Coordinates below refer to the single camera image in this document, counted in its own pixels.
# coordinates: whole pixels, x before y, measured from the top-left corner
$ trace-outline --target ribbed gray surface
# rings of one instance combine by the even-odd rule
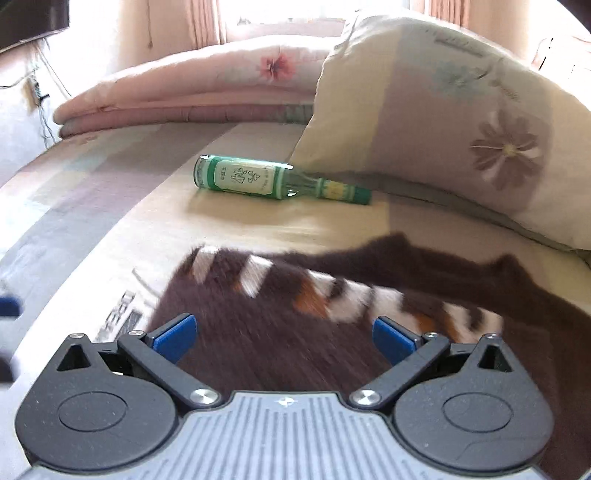
[[[21,477],[22,480],[459,478],[422,464],[398,445],[382,417],[350,410],[330,393],[237,393],[224,408],[187,416],[178,435],[164,449],[133,468],[78,476],[35,467]],[[532,469],[503,478],[542,479]]]

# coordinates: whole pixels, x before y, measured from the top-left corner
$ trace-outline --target television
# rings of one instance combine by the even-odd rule
[[[570,12],[591,31],[591,2],[589,0],[560,0]]]
[[[69,0],[0,0],[0,53],[70,26]]]

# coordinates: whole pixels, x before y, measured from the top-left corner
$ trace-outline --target bed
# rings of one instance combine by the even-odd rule
[[[165,123],[72,135],[0,187],[0,277],[24,301],[0,323],[19,377],[0,393],[0,431],[63,338],[112,340],[142,328],[183,257],[209,244],[323,252],[401,232],[416,246],[477,262],[514,255],[542,288],[591,314],[591,270],[574,253],[452,210],[374,193],[370,206],[306,198],[282,202],[199,190],[200,154],[287,161],[300,123]],[[0,477],[27,467],[12,435]]]

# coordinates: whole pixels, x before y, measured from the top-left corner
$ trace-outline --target white stripe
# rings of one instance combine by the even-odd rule
[[[354,322],[368,304],[371,288],[362,283],[345,280],[343,293],[332,300],[327,311],[334,322]]]
[[[328,298],[335,284],[335,278],[326,273],[313,272],[312,270],[308,270],[308,275],[316,293],[324,298]]]
[[[490,310],[479,309],[482,312],[482,328],[478,330],[478,335],[485,333],[501,333],[503,330],[503,317]]]
[[[486,170],[482,171],[482,179],[484,181],[493,181],[495,178],[497,178],[499,171],[501,170],[501,167],[505,164],[506,162],[506,158],[503,157],[499,160],[497,160],[497,162],[495,164],[493,164],[492,167],[487,168]]]
[[[411,332],[421,333],[414,315],[402,311],[404,295],[393,288],[374,288],[374,304],[369,309],[369,319],[373,322],[380,316],[385,316],[399,323]]]
[[[267,272],[273,265],[271,260],[251,255],[240,272],[240,284],[246,295],[256,297],[261,285],[267,276]]]
[[[536,158],[542,155],[542,151],[539,147],[530,148],[529,150],[525,150],[521,153],[524,157],[529,158],[530,160],[535,160]]]
[[[495,130],[499,129],[499,113],[497,111],[492,111],[488,114],[488,121],[491,124],[491,127]]]
[[[218,247],[205,246],[197,252],[193,261],[193,276],[197,283],[203,283],[205,281],[218,250]]]
[[[476,343],[480,335],[476,336],[470,331],[470,311],[467,308],[453,303],[444,303],[443,310],[452,318],[458,338],[454,339],[457,343]]]
[[[464,307],[445,303],[443,309],[453,319],[458,332],[458,343],[477,343],[485,333],[500,333],[503,329],[503,318],[489,310],[479,309],[482,312],[482,322],[478,330],[470,330],[470,312]]]

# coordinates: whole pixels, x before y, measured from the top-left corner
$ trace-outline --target blue object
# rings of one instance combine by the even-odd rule
[[[385,321],[377,318],[372,329],[372,340],[380,353],[396,365],[417,350],[415,342]]]
[[[158,335],[152,343],[152,350],[175,364],[195,344],[196,340],[197,320],[193,315],[189,315]]]
[[[0,317],[18,317],[21,303],[15,297],[0,297]]]

